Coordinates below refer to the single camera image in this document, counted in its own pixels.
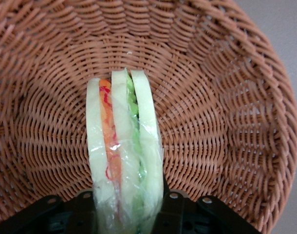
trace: orange carrot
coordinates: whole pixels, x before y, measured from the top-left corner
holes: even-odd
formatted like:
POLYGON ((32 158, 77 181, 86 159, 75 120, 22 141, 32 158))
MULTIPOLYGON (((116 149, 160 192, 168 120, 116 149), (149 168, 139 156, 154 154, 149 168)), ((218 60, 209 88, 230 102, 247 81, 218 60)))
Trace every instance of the orange carrot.
POLYGON ((119 144, 116 136, 111 104, 111 83, 101 79, 99 81, 99 90, 102 130, 108 159, 108 167, 105 173, 107 178, 113 182, 115 189, 120 191, 121 159, 118 151, 119 144))

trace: wrapped sandwich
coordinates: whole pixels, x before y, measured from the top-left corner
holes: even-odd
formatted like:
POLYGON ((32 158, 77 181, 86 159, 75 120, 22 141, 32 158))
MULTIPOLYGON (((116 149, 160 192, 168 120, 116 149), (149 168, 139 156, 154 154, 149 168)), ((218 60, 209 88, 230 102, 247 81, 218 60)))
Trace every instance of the wrapped sandwich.
POLYGON ((163 153, 144 71, 91 79, 86 121, 99 232, 150 233, 163 198, 163 153))

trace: wicker basket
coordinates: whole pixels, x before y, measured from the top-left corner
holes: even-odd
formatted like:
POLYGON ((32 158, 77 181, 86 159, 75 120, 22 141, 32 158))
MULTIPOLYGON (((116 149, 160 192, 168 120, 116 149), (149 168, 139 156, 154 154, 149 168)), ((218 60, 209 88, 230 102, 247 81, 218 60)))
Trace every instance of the wicker basket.
POLYGON ((150 78, 171 188, 216 195, 263 233, 297 164, 297 107, 232 0, 0 0, 0 222, 92 185, 87 81, 150 78))

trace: screw hole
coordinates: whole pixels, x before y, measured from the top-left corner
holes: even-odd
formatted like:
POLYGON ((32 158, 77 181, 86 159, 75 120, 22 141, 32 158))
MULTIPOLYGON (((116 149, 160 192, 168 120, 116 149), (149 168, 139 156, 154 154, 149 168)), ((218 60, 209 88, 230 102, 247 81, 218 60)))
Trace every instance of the screw hole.
POLYGON ((177 199, 179 196, 178 196, 177 193, 170 193, 170 197, 171 197, 172 199, 177 199))
POLYGON ((89 197, 91 197, 91 193, 85 193, 85 194, 83 195, 83 198, 89 198, 89 197))
POLYGON ((55 198, 51 198, 47 201, 48 204, 52 204, 52 203, 55 203, 56 202, 56 199, 55 198))

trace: plastic wrap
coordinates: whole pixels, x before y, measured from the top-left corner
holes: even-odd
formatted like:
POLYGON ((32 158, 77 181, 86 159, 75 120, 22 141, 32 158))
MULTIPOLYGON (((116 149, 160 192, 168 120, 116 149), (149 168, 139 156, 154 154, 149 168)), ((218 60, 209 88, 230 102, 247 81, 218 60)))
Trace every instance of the plastic wrap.
POLYGON ((148 234, 163 197, 163 150, 143 71, 87 86, 89 161, 101 234, 148 234))

